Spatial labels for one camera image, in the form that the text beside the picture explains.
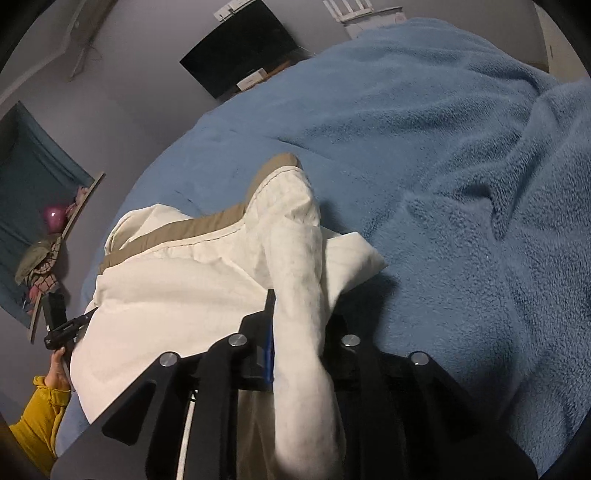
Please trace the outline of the person's left hand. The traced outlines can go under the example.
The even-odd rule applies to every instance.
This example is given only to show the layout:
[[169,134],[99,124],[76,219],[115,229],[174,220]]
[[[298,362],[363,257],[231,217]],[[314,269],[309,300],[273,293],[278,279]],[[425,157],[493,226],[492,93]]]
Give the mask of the person's left hand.
[[61,347],[51,354],[49,370],[44,379],[44,384],[49,389],[60,391],[70,390],[68,376],[62,361],[65,352],[65,348]]

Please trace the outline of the yellow sleeve forearm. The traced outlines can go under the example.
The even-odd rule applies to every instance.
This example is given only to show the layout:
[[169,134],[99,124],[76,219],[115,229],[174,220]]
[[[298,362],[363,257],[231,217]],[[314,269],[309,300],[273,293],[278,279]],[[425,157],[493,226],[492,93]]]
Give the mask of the yellow sleeve forearm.
[[27,458],[49,477],[57,460],[56,438],[71,390],[67,381],[50,381],[46,376],[36,376],[33,385],[35,390],[20,420],[9,428]]

